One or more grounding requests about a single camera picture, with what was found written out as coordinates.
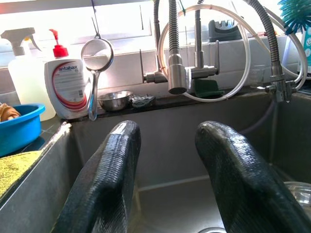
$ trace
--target green sponge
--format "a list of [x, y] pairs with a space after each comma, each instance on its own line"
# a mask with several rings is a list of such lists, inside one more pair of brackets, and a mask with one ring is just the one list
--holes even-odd
[[195, 95], [199, 98], [223, 95], [225, 92], [218, 89], [215, 80], [194, 80]]

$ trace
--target white plastic bottle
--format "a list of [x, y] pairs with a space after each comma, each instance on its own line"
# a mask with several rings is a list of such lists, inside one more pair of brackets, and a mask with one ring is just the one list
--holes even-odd
[[34, 28], [22, 28], [7, 30], [1, 37], [11, 42], [16, 56], [15, 60], [9, 63], [8, 68], [20, 103], [44, 104], [46, 110], [40, 115], [40, 120], [45, 121], [55, 116], [55, 110], [45, 87], [44, 63], [33, 58], [30, 51], [25, 52], [25, 50], [29, 50], [27, 45], [24, 48], [21, 46], [26, 37], [31, 38], [36, 46], [32, 37], [34, 33]]
[[68, 58], [68, 51], [58, 44], [57, 31], [51, 30], [57, 45], [55, 60], [44, 65], [45, 84], [56, 113], [62, 119], [74, 119], [87, 115], [90, 82], [84, 75], [80, 59]]

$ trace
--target sink drain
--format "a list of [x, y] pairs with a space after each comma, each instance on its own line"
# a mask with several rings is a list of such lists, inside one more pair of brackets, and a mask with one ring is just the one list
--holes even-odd
[[212, 227], [201, 230], [199, 233], [226, 233], [226, 231], [223, 228]]

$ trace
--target blue plastic basin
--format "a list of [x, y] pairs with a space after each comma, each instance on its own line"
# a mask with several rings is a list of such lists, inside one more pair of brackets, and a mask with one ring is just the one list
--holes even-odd
[[41, 133], [40, 114], [43, 104], [25, 104], [14, 107], [21, 116], [0, 122], [0, 157], [33, 142]]

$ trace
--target sink basin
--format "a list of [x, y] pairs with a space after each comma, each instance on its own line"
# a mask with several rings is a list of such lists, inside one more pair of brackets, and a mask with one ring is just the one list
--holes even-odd
[[270, 104], [270, 95], [258, 93], [74, 122], [70, 132], [62, 135], [64, 140], [55, 143], [0, 206], [0, 232], [48, 233], [79, 170], [124, 120], [135, 121], [142, 137], [128, 232], [199, 233], [223, 228], [194, 144], [201, 122], [218, 121], [242, 132], [284, 181], [311, 183], [311, 98], [294, 94], [291, 103], [281, 103], [267, 113]]

